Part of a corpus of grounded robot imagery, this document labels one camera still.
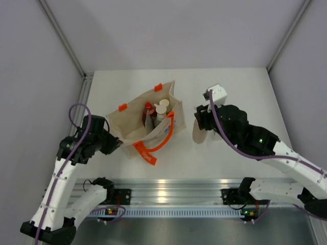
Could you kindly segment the cream canvas tote bag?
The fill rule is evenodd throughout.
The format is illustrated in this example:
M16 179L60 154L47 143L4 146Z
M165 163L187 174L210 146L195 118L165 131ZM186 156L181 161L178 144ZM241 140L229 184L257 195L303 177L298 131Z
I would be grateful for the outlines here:
M182 101L174 96L175 82L160 83L106 115L110 132L122 141L131 159L142 157L155 165L153 153L186 128Z

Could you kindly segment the beige pump bottle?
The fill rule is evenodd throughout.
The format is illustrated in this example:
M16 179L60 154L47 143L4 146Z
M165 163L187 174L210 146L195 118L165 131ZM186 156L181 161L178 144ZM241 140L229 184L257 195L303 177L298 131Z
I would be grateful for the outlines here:
M192 131L192 139L196 144L202 144L206 140L207 131L201 130L198 124L197 119L194 120L193 131Z

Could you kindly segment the red dish soap bottle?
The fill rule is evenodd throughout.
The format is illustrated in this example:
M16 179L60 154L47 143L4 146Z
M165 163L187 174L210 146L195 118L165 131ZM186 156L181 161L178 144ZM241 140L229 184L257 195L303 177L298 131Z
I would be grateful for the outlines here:
M156 113L155 107L150 102L145 103L145 108L144 108L143 117L142 117L142 121L143 121L144 125L145 125L145 122L146 122L147 114L150 115L151 121L154 122L157 113Z

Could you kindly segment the grey-green pump bottle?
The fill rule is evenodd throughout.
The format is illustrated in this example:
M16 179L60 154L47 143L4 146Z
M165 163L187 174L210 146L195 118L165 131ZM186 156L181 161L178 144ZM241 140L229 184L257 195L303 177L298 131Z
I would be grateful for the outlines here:
M167 108L163 105L156 106L156 118L154 119L154 127L157 127L166 117Z

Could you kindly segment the pale green bottle beige cap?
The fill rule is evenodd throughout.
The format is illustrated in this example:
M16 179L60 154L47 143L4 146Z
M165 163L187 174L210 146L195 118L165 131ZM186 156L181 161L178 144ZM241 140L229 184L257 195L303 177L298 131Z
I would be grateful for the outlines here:
M161 106L165 106L166 108L168 108L169 105L170 105L170 101L169 101L168 99L162 99L162 100L159 102L159 104L160 104Z

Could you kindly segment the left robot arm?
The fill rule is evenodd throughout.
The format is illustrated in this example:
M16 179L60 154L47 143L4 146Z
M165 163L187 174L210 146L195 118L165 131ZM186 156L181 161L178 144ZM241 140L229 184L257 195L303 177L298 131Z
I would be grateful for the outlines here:
M59 144L55 168L42 202L20 232L47 244L71 244L84 219L99 205L115 199L114 183L105 177L96 178L88 190L71 206L68 204L80 173L96 153L113 153L122 142L110 134L102 116L83 118L76 136L68 136Z

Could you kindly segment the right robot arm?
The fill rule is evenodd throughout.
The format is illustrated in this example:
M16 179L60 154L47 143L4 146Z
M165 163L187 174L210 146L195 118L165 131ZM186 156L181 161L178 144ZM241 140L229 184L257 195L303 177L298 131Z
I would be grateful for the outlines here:
M201 131L214 131L241 156L270 165L292 183L245 177L238 198L244 202L273 200L290 203L309 215L326 219L326 171L289 148L271 131L251 125L247 113L234 105L200 105L194 114Z

